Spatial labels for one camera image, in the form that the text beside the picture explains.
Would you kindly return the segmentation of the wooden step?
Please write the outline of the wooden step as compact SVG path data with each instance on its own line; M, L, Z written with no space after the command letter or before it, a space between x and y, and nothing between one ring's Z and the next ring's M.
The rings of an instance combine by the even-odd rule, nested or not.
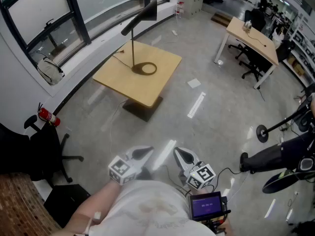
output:
M224 13L220 13L220 12L216 12L212 17L211 17L211 21L218 23L224 27L228 27L229 23L231 22L232 17L224 14Z

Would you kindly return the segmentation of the person's black shoe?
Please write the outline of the person's black shoe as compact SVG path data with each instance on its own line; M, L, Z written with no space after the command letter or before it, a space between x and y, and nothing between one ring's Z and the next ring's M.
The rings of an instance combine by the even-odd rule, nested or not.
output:
M136 177L136 180L152 180L152 179L153 179L152 175L146 167L143 167L141 169L140 174L138 174Z

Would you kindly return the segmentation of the square wooden table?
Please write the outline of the square wooden table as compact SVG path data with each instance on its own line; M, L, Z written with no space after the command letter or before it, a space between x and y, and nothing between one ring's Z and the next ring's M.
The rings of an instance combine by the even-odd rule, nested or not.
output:
M160 94L182 58L137 41L134 41L134 54L136 64L152 62L157 66L156 73L144 76L132 72L131 41L128 41L93 75L93 80L125 96L123 109L148 122L162 102Z

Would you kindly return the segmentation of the white metal shelf rack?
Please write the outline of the white metal shelf rack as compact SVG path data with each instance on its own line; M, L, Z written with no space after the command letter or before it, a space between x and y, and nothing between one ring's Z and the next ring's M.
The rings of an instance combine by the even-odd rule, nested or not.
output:
M315 27L302 14L296 15L285 38L295 47L283 62L308 87L315 83Z

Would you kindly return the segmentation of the black monitor mount rig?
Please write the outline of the black monitor mount rig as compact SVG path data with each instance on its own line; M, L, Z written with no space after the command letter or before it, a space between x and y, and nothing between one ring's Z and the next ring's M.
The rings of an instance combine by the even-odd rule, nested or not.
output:
M202 215L199 221L203 225L207 226L216 235L220 233L224 233L224 235L226 235L225 227L220 228L220 226L226 221L228 214L231 213L231 210L227 208L226 196L221 198L221 204L222 211Z

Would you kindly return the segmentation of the red fire extinguisher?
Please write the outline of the red fire extinguisher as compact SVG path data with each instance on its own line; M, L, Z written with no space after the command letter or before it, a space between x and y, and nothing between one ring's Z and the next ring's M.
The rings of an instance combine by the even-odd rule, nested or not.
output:
M39 103L38 105L38 117L45 122L50 123L51 125L54 126L59 126L61 123L61 120L55 116L53 113L49 112L47 109L45 109L44 107L42 107L43 105L41 103Z

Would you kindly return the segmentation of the black desk lamp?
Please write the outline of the black desk lamp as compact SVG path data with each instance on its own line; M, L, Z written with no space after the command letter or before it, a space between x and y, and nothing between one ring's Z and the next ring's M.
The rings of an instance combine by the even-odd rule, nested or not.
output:
M150 76L156 73L157 66L152 62L142 62L135 64L134 56L134 28L141 23L142 21L156 21L157 20L157 0L153 0L147 6L145 6L140 13L135 16L127 26L121 31L123 36L127 36L131 32L131 49L132 49L132 67L131 70L133 73L138 75ZM145 72L143 67L146 65L151 65L154 67L153 72Z

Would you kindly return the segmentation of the beige backpack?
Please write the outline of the beige backpack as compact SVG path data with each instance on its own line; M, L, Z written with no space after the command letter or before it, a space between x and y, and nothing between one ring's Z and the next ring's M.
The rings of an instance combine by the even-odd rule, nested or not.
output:
M56 85L64 77L64 72L48 57L44 57L37 64L37 71L50 85Z

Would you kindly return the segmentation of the black flat box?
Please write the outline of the black flat box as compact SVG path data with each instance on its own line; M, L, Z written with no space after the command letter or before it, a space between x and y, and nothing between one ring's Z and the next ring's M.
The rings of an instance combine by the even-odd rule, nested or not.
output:
M57 224L64 228L76 209L90 196L79 184L55 185L44 207Z

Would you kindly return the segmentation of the black round-base stand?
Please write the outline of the black round-base stand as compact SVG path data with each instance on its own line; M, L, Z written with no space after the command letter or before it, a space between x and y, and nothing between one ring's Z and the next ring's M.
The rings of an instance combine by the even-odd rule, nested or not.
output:
M293 120L298 115L305 114L310 109L311 109L311 104L310 103L306 104L305 106L301 107L296 112L294 112L292 115L290 115L289 117L285 118L284 120L280 121L279 123L275 124L274 126L270 128L266 128L266 126L264 125L259 125L256 129L256 135L257 135L258 140L262 143L267 142L269 138L269 132L279 128L280 126L284 125L288 121Z

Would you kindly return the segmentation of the person's left forearm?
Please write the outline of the person's left forearm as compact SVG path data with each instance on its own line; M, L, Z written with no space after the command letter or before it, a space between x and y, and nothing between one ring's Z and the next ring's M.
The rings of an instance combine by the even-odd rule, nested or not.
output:
M90 226L99 224L107 216L121 189L118 183L110 180L77 208L63 229L50 236L82 236Z

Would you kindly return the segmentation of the small black monitor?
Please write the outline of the small black monitor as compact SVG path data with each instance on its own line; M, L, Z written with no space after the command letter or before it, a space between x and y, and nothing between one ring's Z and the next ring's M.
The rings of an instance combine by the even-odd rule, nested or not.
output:
M202 221L224 216L220 192L191 195L189 197L190 217Z

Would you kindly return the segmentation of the person's white shirt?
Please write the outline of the person's white shirt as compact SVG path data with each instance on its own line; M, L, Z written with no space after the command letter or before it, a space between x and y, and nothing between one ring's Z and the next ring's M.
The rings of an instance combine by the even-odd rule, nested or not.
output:
M89 236L215 236L189 218L185 197L155 180L134 180L121 193L103 221Z

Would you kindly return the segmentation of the black office chair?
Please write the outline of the black office chair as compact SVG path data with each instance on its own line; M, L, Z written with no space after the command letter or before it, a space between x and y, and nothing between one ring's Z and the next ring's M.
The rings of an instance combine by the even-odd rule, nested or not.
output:
M45 124L39 129L37 116L28 118L24 127L31 127L35 133L29 137L16 133L0 123L0 175L24 173L32 181L46 180L53 187L54 173L62 172L68 183L73 182L63 165L63 160L84 161L82 156L64 156L63 149L69 134L60 141L56 127Z
M253 9L252 11L246 10L244 19L245 22L251 21L252 27L254 27L259 32L261 32L266 25L264 14L259 9ZM235 57L236 59L238 59L246 50L248 50L247 45L244 46L242 46L241 44L239 44L238 46L228 45L228 48L231 47L241 51L239 55Z
M281 62L288 58L291 50L295 48L296 44L294 41L290 40L283 40L280 46L276 49L278 62Z
M265 59L260 54L257 55L250 55L249 56L249 63L245 63L243 61L239 62L239 65L245 65L249 71L242 75L242 79L244 79L247 75L253 74L255 76L256 81L259 81L259 77L263 75L261 72L266 73L269 68L271 68L272 63L270 63L267 59Z

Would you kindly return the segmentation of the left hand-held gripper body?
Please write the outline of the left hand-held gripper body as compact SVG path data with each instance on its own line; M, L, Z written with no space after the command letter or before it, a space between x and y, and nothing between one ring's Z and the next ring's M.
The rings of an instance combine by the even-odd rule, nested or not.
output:
M108 166L109 176L119 185L124 185L134 180L141 173L142 167L142 159L136 159L130 154L116 156Z

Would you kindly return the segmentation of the black framed window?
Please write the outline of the black framed window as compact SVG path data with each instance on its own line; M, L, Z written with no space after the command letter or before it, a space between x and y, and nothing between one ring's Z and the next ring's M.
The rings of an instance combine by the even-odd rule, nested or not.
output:
M151 1L0 0L0 13L33 67L47 58L64 65L101 34L134 18Z

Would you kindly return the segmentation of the long wooden white-legged desk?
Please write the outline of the long wooden white-legged desk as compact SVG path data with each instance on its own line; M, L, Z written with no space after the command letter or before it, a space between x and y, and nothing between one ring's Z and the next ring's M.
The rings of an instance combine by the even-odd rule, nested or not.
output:
M221 42L220 48L214 59L214 63L217 64L228 38L230 36L235 37L272 63L271 68L269 68L262 78L260 78L259 81L254 85L254 89L258 89L260 85L267 79L267 77L273 72L273 70L279 65L278 57L275 45L272 40L255 28L252 28L249 33L246 33L242 29L243 24L244 21L241 21L236 17L232 18L231 22L226 28L226 34Z

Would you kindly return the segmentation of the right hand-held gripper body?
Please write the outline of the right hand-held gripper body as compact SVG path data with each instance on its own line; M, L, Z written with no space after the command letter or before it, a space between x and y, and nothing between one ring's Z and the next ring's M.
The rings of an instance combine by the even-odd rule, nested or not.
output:
M183 180L189 187L195 190L201 190L208 186L215 178L216 173L209 164L199 161L193 166L183 172L181 180Z

